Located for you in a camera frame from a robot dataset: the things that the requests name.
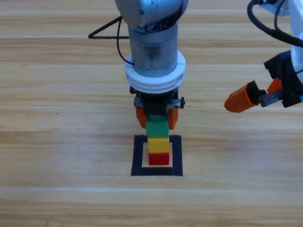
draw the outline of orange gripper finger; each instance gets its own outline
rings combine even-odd
[[[145,129],[146,115],[144,114],[143,108],[136,107],[136,115],[141,127]]]
[[[256,106],[250,101],[250,98],[248,97],[246,90],[248,85],[249,83],[229,95],[224,104],[224,107],[228,111],[241,113],[245,110],[248,110],[249,108],[252,108],[253,106]]]
[[[271,82],[271,84],[269,85],[267,92],[268,93],[275,92],[275,91],[281,90],[282,88],[283,87],[282,87],[282,83],[280,82],[280,79],[275,78],[273,80],[273,82]]]
[[[178,121],[178,109],[170,109],[169,110],[169,129],[175,129],[175,126]]]

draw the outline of wooden table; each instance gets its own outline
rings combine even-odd
[[[268,87],[263,62],[290,49],[250,23],[247,4],[190,0],[179,25],[187,104],[173,131],[184,177],[131,177],[144,130],[124,63],[115,41],[87,38],[119,16],[115,2],[1,0],[0,226],[302,227],[303,105],[223,106],[254,79]]]

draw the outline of stacked blocks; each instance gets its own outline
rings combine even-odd
[[[144,114],[136,107],[136,115],[142,128],[146,129],[150,166],[169,165],[169,130],[178,121],[178,109],[171,109],[166,116]]]
[[[169,121],[167,116],[149,115],[145,123],[150,166],[169,165]]]

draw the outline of green lego brick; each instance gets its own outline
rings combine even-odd
[[[167,116],[149,115],[145,123],[147,137],[169,137]]]

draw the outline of black tape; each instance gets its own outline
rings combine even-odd
[[[172,143],[173,167],[142,167],[143,145],[147,143],[147,136],[136,135],[131,176],[183,176],[182,137],[173,135],[169,141]]]

